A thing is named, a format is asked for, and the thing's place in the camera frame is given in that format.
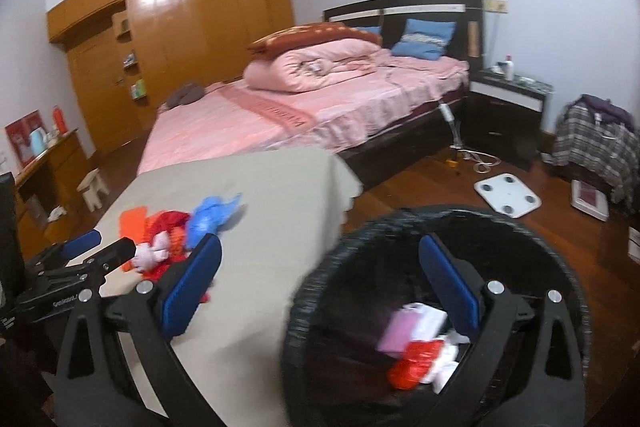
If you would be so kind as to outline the red knitted garment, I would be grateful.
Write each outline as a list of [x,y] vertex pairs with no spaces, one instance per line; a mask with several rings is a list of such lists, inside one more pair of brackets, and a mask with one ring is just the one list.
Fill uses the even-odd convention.
[[143,241],[137,245],[132,262],[143,280],[156,283],[171,265],[186,260],[190,253],[186,248],[190,218],[190,213],[170,210],[146,219]]

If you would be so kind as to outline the pink mesh bag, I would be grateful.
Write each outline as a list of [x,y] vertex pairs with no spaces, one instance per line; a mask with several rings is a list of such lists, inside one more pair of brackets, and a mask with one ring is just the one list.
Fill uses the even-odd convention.
[[378,340],[376,349],[378,352],[388,355],[402,353],[410,341],[413,329],[420,320],[420,313],[415,309],[402,308],[397,310],[390,318],[390,323]]

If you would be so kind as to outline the blue plastic shoe cover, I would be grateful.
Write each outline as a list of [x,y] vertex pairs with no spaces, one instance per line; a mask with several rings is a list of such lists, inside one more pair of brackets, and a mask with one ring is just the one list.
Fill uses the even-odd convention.
[[241,194],[236,194],[228,200],[219,196],[205,197],[186,222],[184,247],[192,251],[206,234],[216,234],[232,218],[233,213],[239,208],[241,199]]

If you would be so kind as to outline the red mesh bag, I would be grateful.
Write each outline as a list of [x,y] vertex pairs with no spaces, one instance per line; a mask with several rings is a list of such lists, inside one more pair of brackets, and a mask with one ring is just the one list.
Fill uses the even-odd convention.
[[392,387],[398,390],[415,388],[432,369],[444,347],[445,341],[441,339],[408,343],[404,354],[387,372]]

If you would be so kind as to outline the black trash bin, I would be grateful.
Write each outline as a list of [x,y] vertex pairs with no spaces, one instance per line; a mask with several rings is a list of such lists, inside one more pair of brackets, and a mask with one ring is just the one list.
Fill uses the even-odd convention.
[[580,426],[586,294],[533,230],[468,206],[403,209],[304,278],[281,351],[294,426]]

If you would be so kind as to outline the orange knitted cloth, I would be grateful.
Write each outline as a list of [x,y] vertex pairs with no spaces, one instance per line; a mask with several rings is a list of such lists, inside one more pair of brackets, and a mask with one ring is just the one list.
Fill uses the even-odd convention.
[[[149,215],[148,208],[145,206],[139,206],[124,211],[119,216],[119,237],[121,239],[128,237],[128,239],[131,239],[137,247],[137,245],[143,241],[146,219],[151,218],[153,215]],[[131,260],[122,265],[122,271],[136,271],[132,269]]]

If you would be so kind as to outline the white rag on shelf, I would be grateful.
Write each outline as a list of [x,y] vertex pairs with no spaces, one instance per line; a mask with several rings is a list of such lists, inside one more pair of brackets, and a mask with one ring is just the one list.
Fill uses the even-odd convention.
[[58,206],[55,207],[48,216],[48,221],[49,222],[55,222],[58,221],[58,219],[60,219],[63,216],[67,215],[67,211],[63,206]]

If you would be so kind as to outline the small white stool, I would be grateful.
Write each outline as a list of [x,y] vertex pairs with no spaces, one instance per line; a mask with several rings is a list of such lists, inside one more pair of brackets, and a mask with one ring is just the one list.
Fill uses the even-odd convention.
[[102,208],[102,196],[111,194],[99,168],[89,171],[77,185],[77,192],[90,212]]

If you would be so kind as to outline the wooden sideboard cabinet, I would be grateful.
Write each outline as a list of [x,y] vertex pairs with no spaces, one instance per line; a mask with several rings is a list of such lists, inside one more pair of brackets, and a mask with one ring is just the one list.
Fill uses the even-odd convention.
[[[77,185],[91,170],[74,130],[61,136],[17,177],[17,237],[25,260],[70,239],[77,231],[87,212]],[[49,213],[58,206],[63,206],[67,215],[49,222]]]

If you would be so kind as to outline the beige table cloth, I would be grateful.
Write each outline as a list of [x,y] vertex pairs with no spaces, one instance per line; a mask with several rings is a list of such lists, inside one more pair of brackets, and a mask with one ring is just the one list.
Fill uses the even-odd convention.
[[285,426],[280,351],[295,291],[341,235],[362,184],[318,146],[186,162],[137,176],[96,224],[104,245],[119,216],[192,211],[207,196],[240,205],[221,229],[221,268],[171,347],[229,426]]

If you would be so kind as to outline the light blue kettle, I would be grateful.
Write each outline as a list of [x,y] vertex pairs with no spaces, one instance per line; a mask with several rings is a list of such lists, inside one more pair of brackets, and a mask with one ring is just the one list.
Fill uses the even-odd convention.
[[38,127],[29,133],[29,142],[35,157],[40,156],[47,150],[47,133],[43,130],[43,127]]

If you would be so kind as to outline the red thermos bottle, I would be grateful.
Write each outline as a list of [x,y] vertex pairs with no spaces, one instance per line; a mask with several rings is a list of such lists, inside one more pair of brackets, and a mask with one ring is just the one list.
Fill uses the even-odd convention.
[[52,110],[52,118],[55,124],[55,128],[58,129],[60,135],[64,135],[68,132],[68,127],[64,118],[62,109],[58,106],[54,106]]

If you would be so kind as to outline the white bathroom scale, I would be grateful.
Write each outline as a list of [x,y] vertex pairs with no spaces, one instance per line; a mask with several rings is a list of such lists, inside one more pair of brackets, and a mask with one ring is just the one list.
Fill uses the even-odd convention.
[[517,176],[501,173],[474,184],[475,192],[495,212],[518,219],[537,210],[541,199]]

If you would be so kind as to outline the red framed picture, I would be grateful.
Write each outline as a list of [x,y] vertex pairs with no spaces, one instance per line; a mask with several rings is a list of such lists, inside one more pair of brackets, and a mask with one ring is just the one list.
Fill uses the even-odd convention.
[[4,128],[20,169],[24,169],[37,158],[30,148],[29,133],[38,127],[43,127],[46,131],[40,113],[35,110]]

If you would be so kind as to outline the dark clothes on bed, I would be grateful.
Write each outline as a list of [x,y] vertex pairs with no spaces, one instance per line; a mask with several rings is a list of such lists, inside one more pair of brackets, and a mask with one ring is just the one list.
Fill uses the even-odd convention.
[[165,108],[169,110],[180,105],[189,105],[201,100],[205,95],[206,91],[204,87],[197,82],[189,81],[168,96],[165,102]]

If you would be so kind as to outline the black white nightstand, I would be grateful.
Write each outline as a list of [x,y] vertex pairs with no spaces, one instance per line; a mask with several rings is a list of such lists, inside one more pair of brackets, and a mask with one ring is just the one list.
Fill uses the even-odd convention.
[[528,171],[539,153],[542,120],[553,88],[515,76],[480,70],[469,80],[461,124],[463,143]]

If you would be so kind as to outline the wooden wardrobe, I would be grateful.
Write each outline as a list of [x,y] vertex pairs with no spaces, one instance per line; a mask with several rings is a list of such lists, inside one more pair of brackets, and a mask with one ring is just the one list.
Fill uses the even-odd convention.
[[150,130],[183,83],[239,78],[250,44],[293,23],[291,0],[63,0],[47,12],[99,155]]

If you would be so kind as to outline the plaid cloth bag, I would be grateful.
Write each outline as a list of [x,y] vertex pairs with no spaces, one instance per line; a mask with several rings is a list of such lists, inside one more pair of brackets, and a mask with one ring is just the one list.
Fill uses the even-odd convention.
[[639,188],[639,131],[626,109],[583,94],[556,121],[552,165],[577,166],[608,186],[614,204],[631,210]]

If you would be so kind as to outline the pink covered bed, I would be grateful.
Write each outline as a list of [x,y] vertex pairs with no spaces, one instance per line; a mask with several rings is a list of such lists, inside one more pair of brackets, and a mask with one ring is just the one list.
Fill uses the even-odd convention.
[[304,93],[213,84],[189,105],[161,108],[138,171],[234,154],[317,145],[334,153],[367,143],[425,105],[457,100],[465,61],[375,55],[375,72]]

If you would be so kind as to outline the white lotion bottle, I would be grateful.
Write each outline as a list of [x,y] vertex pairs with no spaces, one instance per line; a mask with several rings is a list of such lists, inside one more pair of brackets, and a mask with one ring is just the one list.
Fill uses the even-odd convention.
[[512,61],[512,56],[508,54],[506,59],[503,62],[503,72],[504,78],[508,81],[514,80],[514,63]]

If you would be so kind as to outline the folded pink quilt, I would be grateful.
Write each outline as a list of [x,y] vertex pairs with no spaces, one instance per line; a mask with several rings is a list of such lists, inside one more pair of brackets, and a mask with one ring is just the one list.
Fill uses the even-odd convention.
[[341,39],[286,51],[274,58],[256,58],[243,80],[254,90],[304,93],[376,72],[375,55],[382,48],[359,39]]

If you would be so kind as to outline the blue pillow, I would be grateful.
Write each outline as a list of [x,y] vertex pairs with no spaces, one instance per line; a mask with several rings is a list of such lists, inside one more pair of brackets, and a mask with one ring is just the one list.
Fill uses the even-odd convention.
[[447,51],[456,26],[456,22],[433,22],[408,18],[404,32],[390,49],[390,54],[437,61]]

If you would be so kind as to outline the folded red brown blanket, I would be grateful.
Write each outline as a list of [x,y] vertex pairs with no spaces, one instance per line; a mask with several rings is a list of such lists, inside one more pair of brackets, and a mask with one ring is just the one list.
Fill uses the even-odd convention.
[[356,39],[382,46],[382,37],[343,23],[321,22],[297,25],[266,35],[247,46],[250,54],[272,60],[281,54],[343,39]]

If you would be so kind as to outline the black bed headboard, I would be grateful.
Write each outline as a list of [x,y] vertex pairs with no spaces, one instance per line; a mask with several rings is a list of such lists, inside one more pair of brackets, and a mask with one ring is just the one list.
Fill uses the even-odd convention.
[[378,27],[385,49],[398,43],[408,20],[454,23],[445,55],[479,72],[485,67],[484,15],[484,0],[363,0],[324,10],[323,20]]

